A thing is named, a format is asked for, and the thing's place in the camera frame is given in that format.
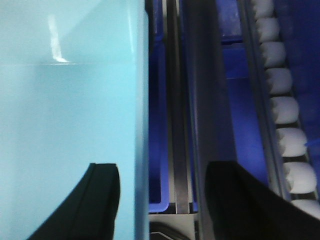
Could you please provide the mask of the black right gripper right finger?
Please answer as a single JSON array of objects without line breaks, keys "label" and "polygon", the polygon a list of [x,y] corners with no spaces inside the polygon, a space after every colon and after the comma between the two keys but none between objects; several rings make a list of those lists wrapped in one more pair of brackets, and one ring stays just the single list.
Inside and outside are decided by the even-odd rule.
[{"label": "black right gripper right finger", "polygon": [[318,240],[320,221],[276,195],[235,161],[210,162],[205,198],[218,240]]}]

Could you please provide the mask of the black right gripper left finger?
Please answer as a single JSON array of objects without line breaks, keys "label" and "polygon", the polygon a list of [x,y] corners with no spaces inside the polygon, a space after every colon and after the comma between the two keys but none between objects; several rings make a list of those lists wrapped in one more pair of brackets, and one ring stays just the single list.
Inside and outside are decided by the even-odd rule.
[{"label": "black right gripper left finger", "polygon": [[113,239],[120,193],[117,165],[91,163],[72,192],[29,239]]}]

